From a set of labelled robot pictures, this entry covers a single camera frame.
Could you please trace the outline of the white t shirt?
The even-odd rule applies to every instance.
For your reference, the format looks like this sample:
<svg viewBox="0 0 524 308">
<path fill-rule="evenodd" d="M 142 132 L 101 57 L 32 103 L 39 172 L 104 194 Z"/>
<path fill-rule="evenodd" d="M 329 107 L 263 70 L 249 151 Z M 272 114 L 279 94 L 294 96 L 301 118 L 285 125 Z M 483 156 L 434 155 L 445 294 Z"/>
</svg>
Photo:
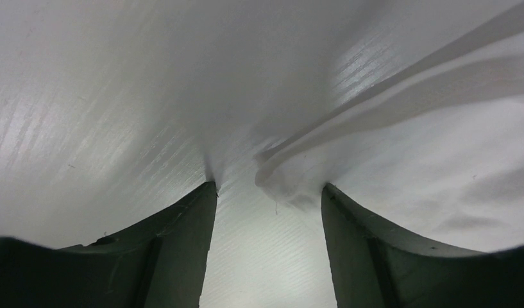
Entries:
<svg viewBox="0 0 524 308">
<path fill-rule="evenodd" d="M 436 241 L 524 244 L 524 1 L 260 154 L 280 203 L 327 183 Z"/>
</svg>

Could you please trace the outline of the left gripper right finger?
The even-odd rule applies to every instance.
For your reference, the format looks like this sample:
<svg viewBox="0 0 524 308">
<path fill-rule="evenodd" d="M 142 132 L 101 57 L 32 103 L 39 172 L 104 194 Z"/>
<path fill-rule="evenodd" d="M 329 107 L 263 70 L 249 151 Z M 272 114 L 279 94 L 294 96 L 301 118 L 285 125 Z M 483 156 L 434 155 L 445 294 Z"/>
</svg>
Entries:
<svg viewBox="0 0 524 308">
<path fill-rule="evenodd" d="M 486 253 L 444 244 L 332 184 L 321 217 L 339 307 L 524 307 L 524 246 Z"/>
</svg>

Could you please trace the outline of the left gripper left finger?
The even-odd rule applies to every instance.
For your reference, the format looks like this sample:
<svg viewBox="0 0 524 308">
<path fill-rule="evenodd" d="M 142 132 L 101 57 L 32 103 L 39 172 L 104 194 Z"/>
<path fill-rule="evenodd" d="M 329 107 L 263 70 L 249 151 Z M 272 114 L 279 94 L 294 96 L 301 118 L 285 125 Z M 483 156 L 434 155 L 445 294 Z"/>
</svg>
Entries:
<svg viewBox="0 0 524 308">
<path fill-rule="evenodd" d="M 198 307 L 216 207 L 206 182 L 87 246 L 0 237 L 0 307 Z"/>
</svg>

